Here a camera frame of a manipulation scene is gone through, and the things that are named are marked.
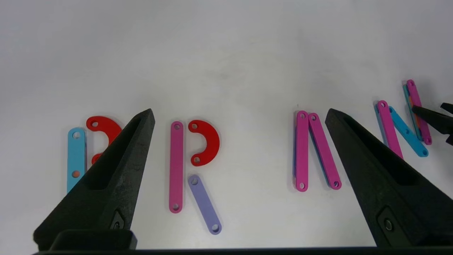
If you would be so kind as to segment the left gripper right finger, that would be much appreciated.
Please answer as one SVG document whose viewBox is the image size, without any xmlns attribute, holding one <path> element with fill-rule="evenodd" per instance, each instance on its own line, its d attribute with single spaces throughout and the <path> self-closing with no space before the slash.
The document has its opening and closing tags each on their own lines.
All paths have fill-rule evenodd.
<svg viewBox="0 0 453 255">
<path fill-rule="evenodd" d="M 448 195 L 346 113 L 325 123 L 377 246 L 452 248 Z"/>
</svg>

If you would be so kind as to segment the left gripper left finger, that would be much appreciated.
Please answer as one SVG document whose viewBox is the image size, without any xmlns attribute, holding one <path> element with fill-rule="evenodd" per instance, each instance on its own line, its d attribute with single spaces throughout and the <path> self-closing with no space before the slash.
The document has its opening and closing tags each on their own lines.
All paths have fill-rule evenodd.
<svg viewBox="0 0 453 255">
<path fill-rule="evenodd" d="M 131 231 L 154 130 L 151 109 L 135 115 L 34 231 L 40 253 L 134 250 Z"/>
</svg>

